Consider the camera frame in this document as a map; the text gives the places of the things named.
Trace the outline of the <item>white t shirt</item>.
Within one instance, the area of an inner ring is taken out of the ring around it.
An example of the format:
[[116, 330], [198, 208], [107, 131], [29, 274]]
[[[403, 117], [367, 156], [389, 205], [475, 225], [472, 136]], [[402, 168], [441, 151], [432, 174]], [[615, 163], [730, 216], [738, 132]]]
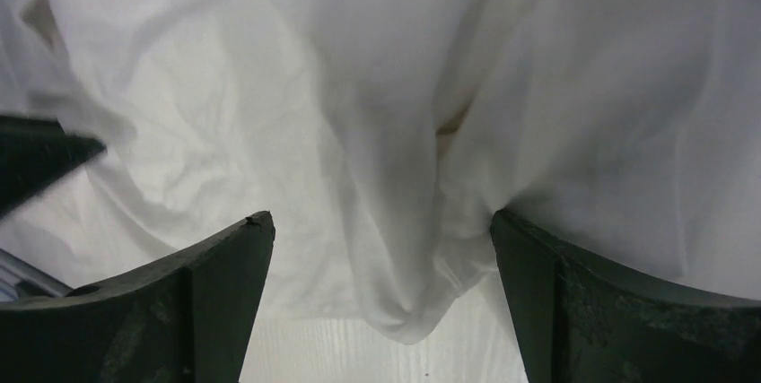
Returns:
[[4, 227], [72, 285], [268, 210], [266, 314], [411, 344], [510, 206], [760, 295], [760, 0], [1, 0], [1, 108], [107, 145]]

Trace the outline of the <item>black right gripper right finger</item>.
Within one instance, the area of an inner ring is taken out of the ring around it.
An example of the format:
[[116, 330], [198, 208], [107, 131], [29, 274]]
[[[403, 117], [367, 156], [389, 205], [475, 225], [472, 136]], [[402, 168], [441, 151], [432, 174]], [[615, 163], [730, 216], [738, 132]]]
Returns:
[[507, 209], [490, 233], [529, 381], [759, 381], [758, 301], [641, 273]]

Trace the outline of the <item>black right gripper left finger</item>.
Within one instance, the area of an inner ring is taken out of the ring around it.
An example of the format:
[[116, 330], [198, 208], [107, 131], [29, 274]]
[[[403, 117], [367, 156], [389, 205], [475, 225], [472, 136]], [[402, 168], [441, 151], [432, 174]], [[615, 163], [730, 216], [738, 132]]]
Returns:
[[275, 235], [254, 213], [64, 297], [3, 304], [2, 381], [237, 381]]

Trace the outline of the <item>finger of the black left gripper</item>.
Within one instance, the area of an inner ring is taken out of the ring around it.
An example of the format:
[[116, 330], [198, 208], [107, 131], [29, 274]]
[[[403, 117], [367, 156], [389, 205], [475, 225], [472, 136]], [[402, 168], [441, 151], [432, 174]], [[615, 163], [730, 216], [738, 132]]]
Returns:
[[1, 215], [5, 217], [106, 146], [88, 135], [67, 133], [51, 118], [1, 116]]

